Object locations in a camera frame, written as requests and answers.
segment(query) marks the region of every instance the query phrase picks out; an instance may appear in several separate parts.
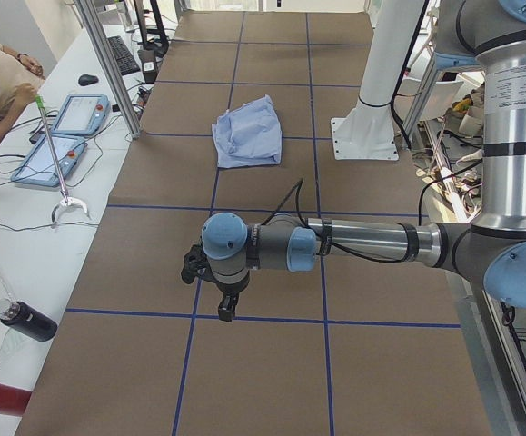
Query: black mouse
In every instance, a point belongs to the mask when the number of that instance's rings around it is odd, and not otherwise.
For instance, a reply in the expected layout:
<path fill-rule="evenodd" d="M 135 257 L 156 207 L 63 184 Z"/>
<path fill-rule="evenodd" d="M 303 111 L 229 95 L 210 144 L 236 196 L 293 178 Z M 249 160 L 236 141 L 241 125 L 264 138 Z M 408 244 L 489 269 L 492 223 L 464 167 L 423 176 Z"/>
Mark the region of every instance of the black mouse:
<path fill-rule="evenodd" d="M 83 74 L 79 77 L 79 84 L 81 86 L 88 86 L 89 84 L 96 84 L 97 82 L 99 82 L 99 77 L 96 75 Z"/>

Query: black keyboard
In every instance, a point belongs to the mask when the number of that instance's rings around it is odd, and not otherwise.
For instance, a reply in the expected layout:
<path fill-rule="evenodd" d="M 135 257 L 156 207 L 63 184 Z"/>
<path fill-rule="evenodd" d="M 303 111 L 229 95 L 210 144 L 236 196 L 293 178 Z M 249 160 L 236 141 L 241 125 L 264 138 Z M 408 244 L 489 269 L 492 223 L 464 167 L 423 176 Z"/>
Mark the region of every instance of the black keyboard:
<path fill-rule="evenodd" d="M 114 53 L 114 58 L 115 61 L 117 61 L 117 66 L 119 66 L 121 75 L 140 71 L 139 65 L 135 61 L 134 56 L 128 50 L 127 45 L 125 45 L 121 36 L 109 36 L 107 40 L 111 46 L 111 51 Z"/>

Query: white desk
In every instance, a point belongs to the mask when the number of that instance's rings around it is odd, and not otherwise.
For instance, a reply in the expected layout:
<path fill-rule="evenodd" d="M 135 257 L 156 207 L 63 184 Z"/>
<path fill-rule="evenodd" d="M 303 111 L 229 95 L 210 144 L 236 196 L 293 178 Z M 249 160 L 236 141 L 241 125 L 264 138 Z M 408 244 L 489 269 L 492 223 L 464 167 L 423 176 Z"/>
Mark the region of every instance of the white desk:
<path fill-rule="evenodd" d="M 131 36 L 126 35 L 120 25 L 108 25 L 105 32 L 108 36 L 120 35 L 128 45 L 135 47 L 135 43 L 130 44 Z M 97 75 L 99 83 L 81 87 L 77 83 L 81 74 Z M 138 84 L 138 81 L 143 81 L 141 73 L 124 76 L 126 88 Z M 130 95 L 134 96 L 136 91 L 135 87 Z M 75 39 L 47 78 L 40 94 L 47 110 L 59 109 L 68 94 L 107 94 L 110 103 L 115 104 L 85 30 Z M 36 105 L 31 104 L 17 123 L 38 115 Z M 108 119 L 115 115 L 110 113 Z M 11 132 L 0 145 L 0 154 L 27 154 L 32 147 L 28 142 L 28 132 L 35 127 L 36 123 L 33 123 Z M 72 196 L 86 201 L 91 219 L 87 220 L 80 209 L 70 209 L 60 215 L 59 221 L 99 223 L 101 220 L 107 196 L 114 186 L 129 147 L 128 130 L 123 118 L 119 118 L 101 134 L 97 143 L 104 151 L 103 157 L 81 184 L 69 188 Z M 80 180 L 99 154 L 93 141 L 90 141 L 81 162 L 67 182 L 73 184 Z M 0 163 L 0 169 L 12 170 L 17 165 L 18 162 Z M 9 180 L 10 175 L 0 174 L 0 183 Z M 15 228 L 48 224 L 51 212 L 60 200 L 61 194 L 56 189 L 44 191 L 22 188 L 14 183 L 6 184 L 0 187 L 0 223 Z M 95 231 L 95 227 L 78 225 L 20 233 L 0 228 L 0 272 L 11 284 L 18 299 L 28 302 L 59 322 Z M 25 342 L 23 348 L 0 365 L 0 382 L 32 390 L 50 344 L 51 342 L 32 340 Z M 0 415 L 0 436 L 13 435 L 19 422 L 19 418 Z"/>

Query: folded towel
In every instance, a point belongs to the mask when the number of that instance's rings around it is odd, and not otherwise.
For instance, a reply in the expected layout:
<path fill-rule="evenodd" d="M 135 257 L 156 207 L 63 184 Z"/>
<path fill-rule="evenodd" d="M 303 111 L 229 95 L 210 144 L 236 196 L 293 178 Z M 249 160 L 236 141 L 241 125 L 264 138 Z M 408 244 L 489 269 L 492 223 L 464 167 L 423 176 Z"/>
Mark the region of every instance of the folded towel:
<path fill-rule="evenodd" d="M 268 95 L 226 111 L 212 124 L 212 134 L 220 168 L 281 162 L 281 125 Z"/>

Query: black bottle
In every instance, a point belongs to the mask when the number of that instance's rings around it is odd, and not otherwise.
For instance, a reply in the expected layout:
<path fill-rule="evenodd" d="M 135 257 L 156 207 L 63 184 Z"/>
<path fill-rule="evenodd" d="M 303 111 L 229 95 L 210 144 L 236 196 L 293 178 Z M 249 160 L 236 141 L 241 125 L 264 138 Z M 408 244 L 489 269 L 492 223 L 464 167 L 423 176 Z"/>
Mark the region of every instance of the black bottle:
<path fill-rule="evenodd" d="M 45 342 L 56 333 L 56 322 L 25 302 L 0 300 L 0 322 L 37 341 Z"/>

